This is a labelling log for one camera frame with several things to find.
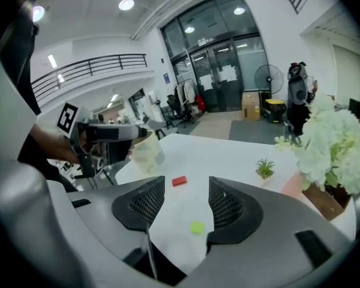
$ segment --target green block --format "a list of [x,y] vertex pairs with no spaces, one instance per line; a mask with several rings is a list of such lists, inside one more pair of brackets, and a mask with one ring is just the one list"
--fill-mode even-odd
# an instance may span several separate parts
[[204,223],[193,221],[191,224],[191,233],[201,235],[204,232]]

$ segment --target red block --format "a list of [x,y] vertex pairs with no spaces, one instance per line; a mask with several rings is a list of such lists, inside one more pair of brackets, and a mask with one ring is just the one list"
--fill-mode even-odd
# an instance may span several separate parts
[[177,185],[182,185],[187,183],[187,178],[185,176],[177,177],[172,180],[172,185],[175,187]]

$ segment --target cardboard box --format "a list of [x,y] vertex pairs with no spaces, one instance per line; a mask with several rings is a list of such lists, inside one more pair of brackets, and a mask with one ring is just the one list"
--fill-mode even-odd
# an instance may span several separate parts
[[242,93],[241,110],[243,120],[258,121],[260,119],[260,99],[258,92]]

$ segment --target white cup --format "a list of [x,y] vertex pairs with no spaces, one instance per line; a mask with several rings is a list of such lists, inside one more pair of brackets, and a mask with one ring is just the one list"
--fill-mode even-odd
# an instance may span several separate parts
[[158,142],[157,136],[151,130],[148,135],[132,141],[134,148],[130,159],[148,176],[158,176],[163,172],[165,154]]

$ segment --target white hydrangea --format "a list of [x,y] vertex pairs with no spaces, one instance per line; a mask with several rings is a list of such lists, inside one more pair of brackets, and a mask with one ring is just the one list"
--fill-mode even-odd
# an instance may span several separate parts
[[290,138],[275,138],[279,148],[289,148],[298,158],[304,178],[303,189],[315,183],[340,184],[349,194],[360,192],[360,129],[356,117],[347,110],[335,112],[334,102],[318,95],[310,106],[309,120],[297,144]]

